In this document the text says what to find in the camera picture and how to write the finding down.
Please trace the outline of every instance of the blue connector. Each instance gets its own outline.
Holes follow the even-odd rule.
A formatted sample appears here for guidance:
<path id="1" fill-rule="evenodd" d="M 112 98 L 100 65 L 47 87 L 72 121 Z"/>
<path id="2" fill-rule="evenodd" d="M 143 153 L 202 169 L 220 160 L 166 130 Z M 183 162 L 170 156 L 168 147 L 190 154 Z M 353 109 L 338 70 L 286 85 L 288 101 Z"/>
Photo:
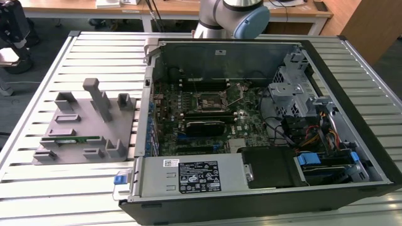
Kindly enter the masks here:
<path id="1" fill-rule="evenodd" d="M 127 176 L 126 175 L 116 175 L 114 183 L 115 183 L 115 185 L 127 184 Z"/>
<path id="2" fill-rule="evenodd" d="M 152 102 L 150 102 L 150 112 L 154 110 L 154 103 Z"/>
<path id="3" fill-rule="evenodd" d="M 218 144 L 218 145 L 212 145 L 212 147 L 214 147 L 214 151 L 216 152 L 216 151 L 218 151 L 218 149 L 219 149 L 219 147 L 220 147 L 220 144 Z"/>
<path id="4" fill-rule="evenodd" d="M 350 153 L 350 156 L 351 156 L 351 158 L 353 158 L 354 162 L 358 162 L 358 161 L 359 161 L 359 156 L 358 156 L 358 153 L 355 153 L 355 152 L 351 152 L 351 153 Z"/>
<path id="5" fill-rule="evenodd" d="M 299 165 L 321 164 L 321 160 L 317 153 L 302 153 L 297 157 Z"/>

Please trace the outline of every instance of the warning label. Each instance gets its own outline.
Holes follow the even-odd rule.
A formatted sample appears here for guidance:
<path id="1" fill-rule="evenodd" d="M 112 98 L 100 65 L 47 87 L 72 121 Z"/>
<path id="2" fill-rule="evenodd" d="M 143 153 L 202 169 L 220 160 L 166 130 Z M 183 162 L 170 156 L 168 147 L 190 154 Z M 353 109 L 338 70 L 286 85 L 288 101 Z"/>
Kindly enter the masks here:
<path id="1" fill-rule="evenodd" d="M 218 161 L 179 163 L 179 191 L 182 194 L 222 191 Z"/>

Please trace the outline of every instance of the wire bundle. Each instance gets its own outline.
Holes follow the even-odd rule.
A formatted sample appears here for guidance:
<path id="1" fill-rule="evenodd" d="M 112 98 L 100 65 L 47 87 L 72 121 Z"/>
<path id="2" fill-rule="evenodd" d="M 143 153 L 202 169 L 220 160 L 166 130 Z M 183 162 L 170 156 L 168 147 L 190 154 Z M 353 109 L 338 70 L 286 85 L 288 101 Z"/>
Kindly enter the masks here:
<path id="1" fill-rule="evenodd" d="M 155 21 L 155 25 L 156 25 L 158 31 L 159 32 L 166 32 L 164 31 L 164 24 L 163 24 L 162 17 L 160 17 L 160 14 L 159 14 L 158 6 L 155 4 L 155 0 L 146 0 L 146 3 L 147 3 L 147 6 L 148 6 L 148 9 L 150 9 L 151 17 L 152 17 L 152 19 Z M 155 10 L 156 10 L 158 18 L 155 16 L 152 5 L 154 5 Z"/>

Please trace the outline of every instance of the red wire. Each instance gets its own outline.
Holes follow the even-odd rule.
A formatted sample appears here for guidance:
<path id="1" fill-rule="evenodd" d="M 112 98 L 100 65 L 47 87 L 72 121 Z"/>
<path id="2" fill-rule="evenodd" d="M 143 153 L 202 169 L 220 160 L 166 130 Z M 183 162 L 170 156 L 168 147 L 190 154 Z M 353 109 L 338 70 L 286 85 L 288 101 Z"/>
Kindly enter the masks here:
<path id="1" fill-rule="evenodd" d="M 309 128 L 307 128 L 307 130 L 306 130 L 306 138 L 305 139 L 307 139 L 307 137 L 309 137 L 309 131 L 313 129 L 313 128 L 317 128 L 318 126 L 310 126 Z"/>
<path id="2" fill-rule="evenodd" d="M 337 134 L 337 148 L 339 149 L 339 135 L 338 134 Z"/>

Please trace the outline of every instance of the slotted metal surface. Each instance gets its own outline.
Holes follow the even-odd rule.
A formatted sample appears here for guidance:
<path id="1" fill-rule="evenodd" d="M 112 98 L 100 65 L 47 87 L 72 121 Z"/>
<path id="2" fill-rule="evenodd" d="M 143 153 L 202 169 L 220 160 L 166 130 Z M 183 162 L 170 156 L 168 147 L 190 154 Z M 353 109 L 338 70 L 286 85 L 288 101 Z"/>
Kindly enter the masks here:
<path id="1" fill-rule="evenodd" d="M 83 32 L 69 37 L 57 59 L 28 105 L 9 141 L 0 153 L 0 224 L 1 225 L 136 225 L 112 199 L 114 175 L 132 167 L 134 151 L 120 163 L 31 165 L 39 139 L 45 132 L 56 105 L 57 91 L 72 90 L 88 98 L 81 82 L 100 80 L 108 97 L 120 92 L 140 98 L 146 65 L 143 43 L 148 37 L 188 38 L 188 34 Z M 402 169 L 401 106 L 383 82 L 361 65 L 351 48 L 337 37 L 262 36 L 263 39 L 309 39 L 329 65 L 366 122 L 379 138 L 395 164 Z M 138 123 L 134 121 L 131 144 Z M 402 225 L 402 194 L 361 200 L 335 211 L 299 213 L 263 218 L 244 218 L 191 225 L 346 226 Z"/>

